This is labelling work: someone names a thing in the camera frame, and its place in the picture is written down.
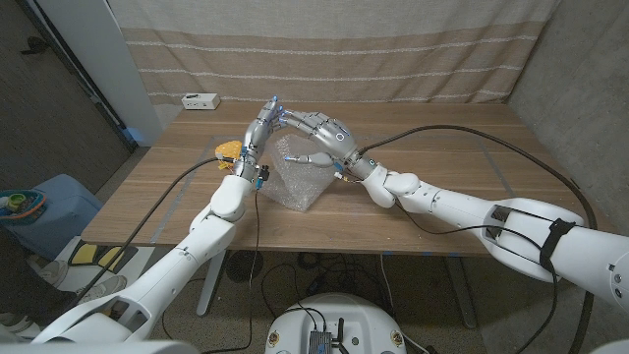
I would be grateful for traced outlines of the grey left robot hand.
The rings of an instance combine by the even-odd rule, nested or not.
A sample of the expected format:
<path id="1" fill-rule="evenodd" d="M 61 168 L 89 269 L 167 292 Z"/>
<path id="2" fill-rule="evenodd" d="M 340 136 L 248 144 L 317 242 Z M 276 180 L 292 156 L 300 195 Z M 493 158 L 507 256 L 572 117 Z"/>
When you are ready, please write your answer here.
<path id="1" fill-rule="evenodd" d="M 283 106 L 275 95 L 260 110 L 257 118 L 249 125 L 239 157 L 234 162 L 234 174 L 252 180 L 257 173 L 258 163 L 263 155 L 269 137 L 280 129 L 279 118 Z"/>

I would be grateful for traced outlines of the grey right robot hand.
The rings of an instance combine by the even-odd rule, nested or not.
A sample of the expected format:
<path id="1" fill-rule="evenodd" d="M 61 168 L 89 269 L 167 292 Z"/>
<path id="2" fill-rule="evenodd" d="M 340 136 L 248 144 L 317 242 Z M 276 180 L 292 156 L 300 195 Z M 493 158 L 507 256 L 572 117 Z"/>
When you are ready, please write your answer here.
<path id="1" fill-rule="evenodd" d="M 287 110 L 279 117 L 281 127 L 290 126 L 307 135 L 319 151 L 311 154 L 288 155 L 286 161 L 330 167 L 335 164 L 360 180 L 369 178 L 377 164 L 365 154 L 359 153 L 355 136 L 346 125 L 321 112 Z"/>

